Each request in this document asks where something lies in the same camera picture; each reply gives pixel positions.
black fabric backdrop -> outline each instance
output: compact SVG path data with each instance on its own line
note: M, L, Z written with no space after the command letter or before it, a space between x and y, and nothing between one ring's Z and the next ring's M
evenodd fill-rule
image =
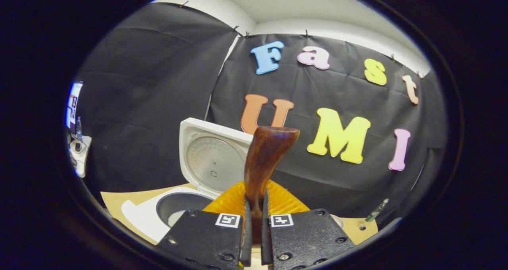
M274 41L282 41L285 45L280 49L279 68L257 75L258 64L250 50ZM330 69L300 64L297 55L305 46L327 50ZM386 85L366 80L364 61L367 58L385 66ZM408 98L402 80L404 75L410 75L417 84L417 105ZM382 224L414 207L433 181L446 143L443 97L433 72L421 80L413 71L379 52L340 40L302 35L254 35L240 38L225 62L214 88L207 120L241 130L244 97L251 93L268 98L259 114L259 126L271 124L275 112L272 102L276 98L294 103L285 126L297 128L301 134L279 163L272 179L311 209L323 207L338 216L362 217L384 198L390 198L378 219ZM324 156L307 151L307 145L314 141L318 130L320 119L316 111L321 107L336 110L343 128L357 116L371 122L362 163L342 161L340 155L332 158L329 151ZM396 128L411 132L403 171L388 169L395 151ZM415 194L416 199L405 201L410 194Z
M92 137L85 181L92 192L186 183L180 122L204 119L217 75L238 35L214 17L149 4L121 22L78 73L83 134Z

